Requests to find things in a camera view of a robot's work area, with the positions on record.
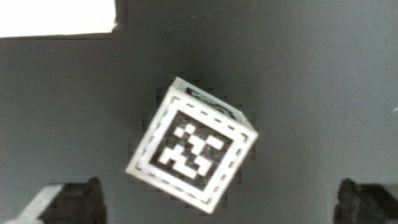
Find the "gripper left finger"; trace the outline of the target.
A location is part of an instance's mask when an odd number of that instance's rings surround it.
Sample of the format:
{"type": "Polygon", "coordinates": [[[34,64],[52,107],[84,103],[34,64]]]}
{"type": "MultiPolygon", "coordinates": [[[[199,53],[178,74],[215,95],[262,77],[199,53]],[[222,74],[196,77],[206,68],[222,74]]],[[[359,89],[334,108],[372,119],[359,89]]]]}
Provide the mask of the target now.
{"type": "Polygon", "coordinates": [[[102,181],[47,185],[6,224],[107,224],[102,181]]]}

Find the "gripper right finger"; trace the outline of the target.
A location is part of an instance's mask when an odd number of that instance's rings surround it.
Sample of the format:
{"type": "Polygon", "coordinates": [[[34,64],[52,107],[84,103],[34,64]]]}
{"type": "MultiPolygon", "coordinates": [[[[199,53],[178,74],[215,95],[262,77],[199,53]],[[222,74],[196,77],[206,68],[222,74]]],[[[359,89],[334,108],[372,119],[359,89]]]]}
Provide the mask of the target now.
{"type": "Polygon", "coordinates": [[[334,224],[398,224],[398,184],[341,180],[334,224]]]}

